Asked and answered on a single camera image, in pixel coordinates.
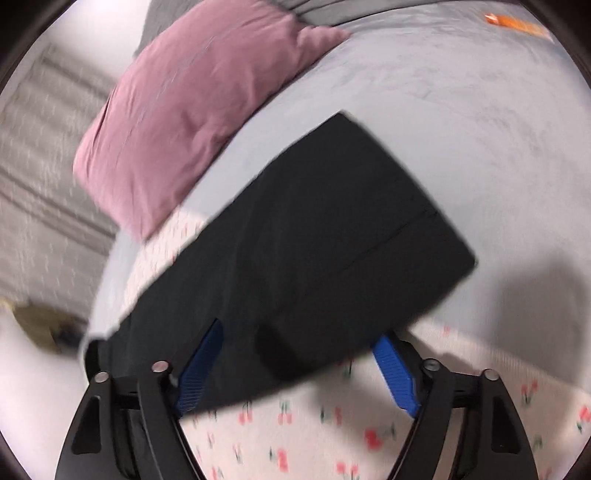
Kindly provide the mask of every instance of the metal screw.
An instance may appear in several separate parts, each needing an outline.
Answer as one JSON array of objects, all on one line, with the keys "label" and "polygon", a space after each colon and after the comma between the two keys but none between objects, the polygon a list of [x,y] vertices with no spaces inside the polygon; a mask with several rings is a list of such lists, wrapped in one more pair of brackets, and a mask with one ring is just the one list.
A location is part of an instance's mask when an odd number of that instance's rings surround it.
[{"label": "metal screw", "polygon": [[434,358],[428,358],[423,362],[423,366],[425,370],[429,370],[430,372],[436,372],[441,368],[441,364],[439,361],[435,360]]},{"label": "metal screw", "polygon": [[109,374],[107,372],[98,372],[95,375],[95,382],[97,382],[97,383],[106,382],[108,379],[109,379]]},{"label": "metal screw", "polygon": [[499,375],[499,372],[492,370],[490,368],[487,368],[486,370],[484,370],[484,376],[491,381],[495,381],[495,380],[499,380],[499,378],[501,377]]},{"label": "metal screw", "polygon": [[152,365],[152,372],[155,374],[161,374],[162,372],[166,372],[166,370],[168,370],[168,362],[165,362],[164,360]]}]

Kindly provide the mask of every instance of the black fabric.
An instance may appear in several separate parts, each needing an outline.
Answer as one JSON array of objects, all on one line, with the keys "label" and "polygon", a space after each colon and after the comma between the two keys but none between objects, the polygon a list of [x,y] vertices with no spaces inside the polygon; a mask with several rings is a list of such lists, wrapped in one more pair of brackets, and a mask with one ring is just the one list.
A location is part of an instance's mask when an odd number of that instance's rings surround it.
[{"label": "black fabric", "polygon": [[431,308],[475,264],[409,175],[338,114],[279,155],[99,346],[137,372],[218,318],[198,410],[251,399],[358,353]]}]

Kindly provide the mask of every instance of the pink pillow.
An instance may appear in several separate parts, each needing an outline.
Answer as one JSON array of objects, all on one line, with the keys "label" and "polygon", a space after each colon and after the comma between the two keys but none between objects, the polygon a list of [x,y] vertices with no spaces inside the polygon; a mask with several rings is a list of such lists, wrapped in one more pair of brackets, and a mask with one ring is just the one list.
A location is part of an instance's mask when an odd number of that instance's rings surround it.
[{"label": "pink pillow", "polygon": [[347,37],[262,0],[204,0],[123,75],[82,139],[74,174],[146,240],[255,110]]}]

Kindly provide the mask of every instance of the white curtain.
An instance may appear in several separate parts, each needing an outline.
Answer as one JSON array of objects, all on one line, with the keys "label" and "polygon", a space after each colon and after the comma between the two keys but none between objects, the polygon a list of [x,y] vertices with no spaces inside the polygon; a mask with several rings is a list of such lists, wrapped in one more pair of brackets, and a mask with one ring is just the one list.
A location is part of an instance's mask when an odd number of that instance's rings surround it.
[{"label": "white curtain", "polygon": [[0,296],[88,316],[116,226],[72,164],[113,84],[50,46],[0,113]]}]

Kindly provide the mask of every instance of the blue gripper pad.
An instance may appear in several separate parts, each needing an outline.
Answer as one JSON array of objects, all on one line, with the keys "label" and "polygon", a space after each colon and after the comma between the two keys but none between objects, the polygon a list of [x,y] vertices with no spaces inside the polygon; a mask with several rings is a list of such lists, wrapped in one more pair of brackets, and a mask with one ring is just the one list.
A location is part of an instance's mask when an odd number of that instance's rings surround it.
[{"label": "blue gripper pad", "polygon": [[205,382],[223,344],[223,327],[216,320],[207,332],[178,381],[178,400],[174,405],[182,417],[193,410],[203,395]]},{"label": "blue gripper pad", "polygon": [[380,338],[375,344],[374,358],[396,405],[406,410],[411,417],[416,418],[421,405],[415,396],[413,376],[386,336]]}]

